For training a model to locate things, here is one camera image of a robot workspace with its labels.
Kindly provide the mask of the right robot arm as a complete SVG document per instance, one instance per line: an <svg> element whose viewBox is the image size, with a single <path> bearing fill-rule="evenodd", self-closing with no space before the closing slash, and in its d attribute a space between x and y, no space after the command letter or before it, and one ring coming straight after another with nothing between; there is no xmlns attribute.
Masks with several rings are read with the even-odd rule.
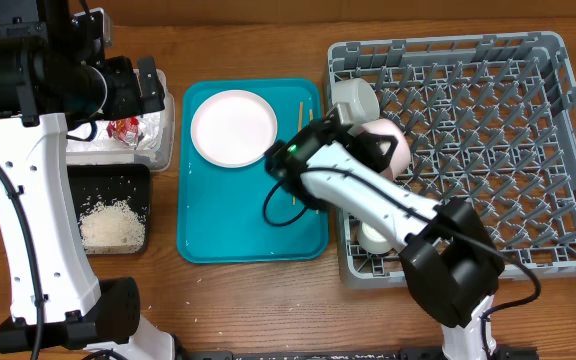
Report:
<svg viewBox="0 0 576 360"><path fill-rule="evenodd" d="M412 298L443 331L447 359L488 359L496 343L486 313L505 265L473 206L445 203L381 176L404 142L328 118L315 120L264 154L276 185L305 209L342 209L383 236L401 263Z"/></svg>

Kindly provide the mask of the red foil snack wrapper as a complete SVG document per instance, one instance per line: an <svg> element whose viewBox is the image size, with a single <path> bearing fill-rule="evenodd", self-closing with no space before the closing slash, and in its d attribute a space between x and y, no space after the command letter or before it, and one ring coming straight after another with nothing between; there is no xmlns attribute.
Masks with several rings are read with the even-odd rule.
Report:
<svg viewBox="0 0 576 360"><path fill-rule="evenodd" d="M136 148L142 139L139 130L140 121L136 117L110 121L106 127L110 138L115 139L126 146Z"/></svg>

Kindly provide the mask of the pile of rice grains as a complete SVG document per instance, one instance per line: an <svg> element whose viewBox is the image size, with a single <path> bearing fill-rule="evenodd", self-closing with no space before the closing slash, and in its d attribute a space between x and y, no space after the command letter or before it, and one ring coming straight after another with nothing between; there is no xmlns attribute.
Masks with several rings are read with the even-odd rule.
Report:
<svg viewBox="0 0 576 360"><path fill-rule="evenodd" d="M102 202L79 220L82 244L89 255L131 254L146 242L145 217L131 209L127 200Z"/></svg>

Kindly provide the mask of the grey bowl with rice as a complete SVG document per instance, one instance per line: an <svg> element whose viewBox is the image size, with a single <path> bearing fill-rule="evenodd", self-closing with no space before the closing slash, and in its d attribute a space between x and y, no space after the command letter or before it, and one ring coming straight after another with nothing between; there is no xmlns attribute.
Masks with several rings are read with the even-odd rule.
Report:
<svg viewBox="0 0 576 360"><path fill-rule="evenodd" d="M338 102L350 104L354 121L348 129L351 135L358 134L362 124L380 117L377 95L371 85L362 78L334 83L331 86L331 100L332 105Z"/></svg>

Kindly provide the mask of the white napkin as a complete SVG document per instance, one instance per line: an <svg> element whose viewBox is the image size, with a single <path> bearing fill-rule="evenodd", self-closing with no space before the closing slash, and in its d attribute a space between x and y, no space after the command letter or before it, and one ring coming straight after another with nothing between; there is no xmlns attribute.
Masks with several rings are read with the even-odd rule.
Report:
<svg viewBox="0 0 576 360"><path fill-rule="evenodd" d="M73 131L67 133L68 152L89 151L145 151L158 149L162 143L164 128L169 125L164 112L149 113L140 116L132 116L139 119L139 130L142 139L136 148L108 136L106 127L110 121L96 121L94 124L85 123Z"/></svg>

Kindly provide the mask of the small pink plate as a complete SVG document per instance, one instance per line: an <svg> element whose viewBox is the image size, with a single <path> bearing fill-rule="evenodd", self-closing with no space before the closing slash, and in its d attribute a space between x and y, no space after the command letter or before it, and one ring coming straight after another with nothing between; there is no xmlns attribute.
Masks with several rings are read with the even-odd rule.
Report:
<svg viewBox="0 0 576 360"><path fill-rule="evenodd" d="M360 133L363 132L384 137L384 140L379 140L378 144L381 154L389 158L389 164L380 172L380 175L394 180L403 174L411 163L412 155L400 128L393 121L380 118L362 124Z"/></svg>

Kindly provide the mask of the large white plate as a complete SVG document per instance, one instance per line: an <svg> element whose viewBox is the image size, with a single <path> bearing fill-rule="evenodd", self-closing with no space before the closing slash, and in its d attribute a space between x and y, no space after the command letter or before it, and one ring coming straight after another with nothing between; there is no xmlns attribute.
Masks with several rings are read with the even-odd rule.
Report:
<svg viewBox="0 0 576 360"><path fill-rule="evenodd" d="M240 168L260 160L278 134L277 116L261 96L245 90L212 95L196 110L191 140L213 165Z"/></svg>

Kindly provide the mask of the small white cup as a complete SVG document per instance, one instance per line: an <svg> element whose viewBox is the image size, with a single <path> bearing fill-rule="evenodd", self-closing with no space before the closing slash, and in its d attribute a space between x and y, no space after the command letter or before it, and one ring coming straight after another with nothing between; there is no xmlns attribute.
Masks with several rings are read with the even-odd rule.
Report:
<svg viewBox="0 0 576 360"><path fill-rule="evenodd" d="M357 240L359 245L371 254L386 254L393 249L386 238L364 222L359 225Z"/></svg>

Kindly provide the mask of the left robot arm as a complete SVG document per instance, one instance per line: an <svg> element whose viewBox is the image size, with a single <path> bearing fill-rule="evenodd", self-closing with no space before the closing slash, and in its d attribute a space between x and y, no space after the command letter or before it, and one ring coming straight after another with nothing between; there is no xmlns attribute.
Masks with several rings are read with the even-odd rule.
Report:
<svg viewBox="0 0 576 360"><path fill-rule="evenodd" d="M89 358L178 359L176 337L140 310L130 277L99 280L84 252L67 135L164 107L154 60L107 58L101 8L0 1L0 231L11 278L0 353L63 347Z"/></svg>

